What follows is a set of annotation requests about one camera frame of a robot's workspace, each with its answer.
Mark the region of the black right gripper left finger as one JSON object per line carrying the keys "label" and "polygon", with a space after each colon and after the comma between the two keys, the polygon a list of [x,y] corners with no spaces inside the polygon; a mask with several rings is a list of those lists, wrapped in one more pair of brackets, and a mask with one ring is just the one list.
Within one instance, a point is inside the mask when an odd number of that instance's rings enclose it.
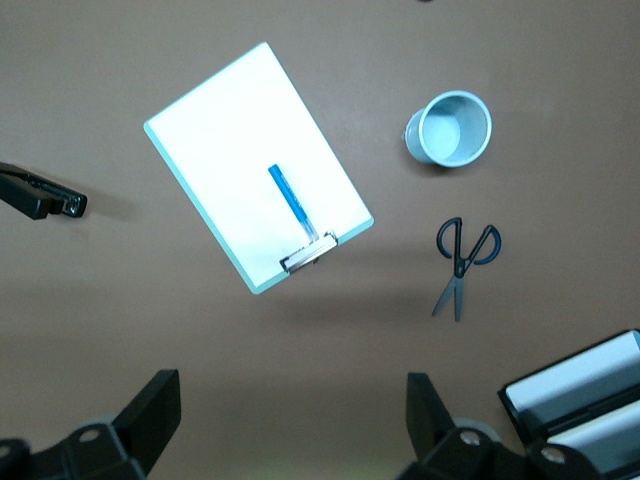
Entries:
{"label": "black right gripper left finger", "polygon": [[3,479],[146,479],[181,421],[179,372],[158,371],[115,416],[89,421],[55,445],[32,452],[1,441]]}

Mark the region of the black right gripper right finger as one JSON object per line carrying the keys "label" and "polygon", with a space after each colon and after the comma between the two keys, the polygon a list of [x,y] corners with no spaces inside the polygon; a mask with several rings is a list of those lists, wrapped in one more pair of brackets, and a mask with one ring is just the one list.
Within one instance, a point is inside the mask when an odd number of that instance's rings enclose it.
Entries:
{"label": "black right gripper right finger", "polygon": [[483,431],[458,427],[428,375],[409,373],[405,423],[416,455],[401,479],[601,479],[593,464],[569,447],[535,442],[521,456]]}

